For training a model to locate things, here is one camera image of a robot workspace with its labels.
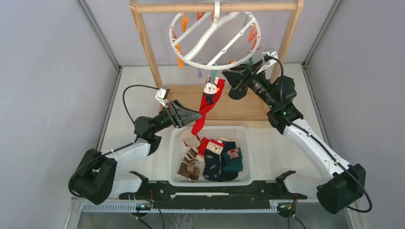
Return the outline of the black grey sock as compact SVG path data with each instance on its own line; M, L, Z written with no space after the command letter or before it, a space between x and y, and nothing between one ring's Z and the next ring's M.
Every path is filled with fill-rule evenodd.
M248 88L230 89L228 96L233 100L241 100L247 95Z

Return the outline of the beige reindeer sock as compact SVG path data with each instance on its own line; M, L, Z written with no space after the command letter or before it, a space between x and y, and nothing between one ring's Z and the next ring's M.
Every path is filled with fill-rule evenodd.
M192 133L192 128L190 128L190 127L185 128L183 131L181 131L178 138L185 145L190 146L190 147L198 148L201 144L201 142L197 138L197 136Z

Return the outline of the red sock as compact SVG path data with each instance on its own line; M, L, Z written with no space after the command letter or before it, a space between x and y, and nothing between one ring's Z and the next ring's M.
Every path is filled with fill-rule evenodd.
M200 141L200 145L197 147L198 148L198 155L200 155L201 157L204 158L205 156L205 151L207 148L208 143L210 142L210 140L206 137L202 138Z
M220 79L219 77L208 77L203 88L203 95L199 109L202 118L197 120L192 127L192 133L194 135L197 135L202 130L207 114L215 107L221 98L225 82L225 79Z

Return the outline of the white round clip hanger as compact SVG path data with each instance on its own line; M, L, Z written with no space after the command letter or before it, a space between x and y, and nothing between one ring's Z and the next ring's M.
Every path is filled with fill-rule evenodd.
M261 27L251 11L226 12L224 0L213 0L214 10L177 13L169 25L169 43L178 67L224 70L249 61L260 49Z

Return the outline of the navy sock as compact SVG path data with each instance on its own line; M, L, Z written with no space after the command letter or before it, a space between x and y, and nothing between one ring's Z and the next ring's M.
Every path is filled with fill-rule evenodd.
M224 144L221 152L221 175L223 181L232 181L238 177L241 171L239 149L236 147L236 141L221 137Z

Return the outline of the brown striped sock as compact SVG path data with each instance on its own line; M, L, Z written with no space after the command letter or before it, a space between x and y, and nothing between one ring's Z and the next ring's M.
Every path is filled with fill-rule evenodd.
M196 183L200 177L198 164L204 163L203 157L198 153L198 149L192 147L181 161L177 176Z

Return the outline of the dark printed sock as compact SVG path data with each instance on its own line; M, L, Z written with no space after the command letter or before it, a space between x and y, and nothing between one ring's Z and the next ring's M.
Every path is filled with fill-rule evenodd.
M223 182L221 176L221 153L224 149L224 144L214 139L210 139L207 145L204 162L203 178L214 182Z

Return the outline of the white perforated plastic basket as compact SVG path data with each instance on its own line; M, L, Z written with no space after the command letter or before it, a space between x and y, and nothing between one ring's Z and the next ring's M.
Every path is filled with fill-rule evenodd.
M208 126L187 146L181 130L171 133L169 182L179 187L246 186L253 182L252 149L242 126Z

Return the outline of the dark green sock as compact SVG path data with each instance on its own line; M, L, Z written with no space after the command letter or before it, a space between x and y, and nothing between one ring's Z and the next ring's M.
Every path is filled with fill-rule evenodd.
M234 148L223 153L224 171L226 173L239 173L243 171L243 156L241 148Z

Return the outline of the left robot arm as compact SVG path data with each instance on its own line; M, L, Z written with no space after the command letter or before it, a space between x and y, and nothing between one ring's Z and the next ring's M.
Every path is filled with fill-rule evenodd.
M89 149L68 182L69 192L85 198L95 205L112 195L131 192L143 199L149 194L149 186L137 176L119 176L116 171L127 164L150 156L159 148L161 137L156 133L168 128L182 128L200 119L202 115L180 104L178 100L166 103L155 117L140 116L134 121L135 140L106 153Z

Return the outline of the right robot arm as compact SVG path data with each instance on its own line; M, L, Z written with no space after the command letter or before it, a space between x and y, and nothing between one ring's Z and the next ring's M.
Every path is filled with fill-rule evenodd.
M320 178L288 171L277 177L281 181L276 192L281 198L301 194L316 198L329 213L336 214L361 197L366 198L364 185L366 170L360 164L351 165L334 152L315 134L303 114L294 106L295 82L288 76L280 76L273 83L266 79L262 64L245 65L223 70L222 74L231 86L229 97L238 100L251 89L270 110L267 112L271 126L291 140L310 160Z

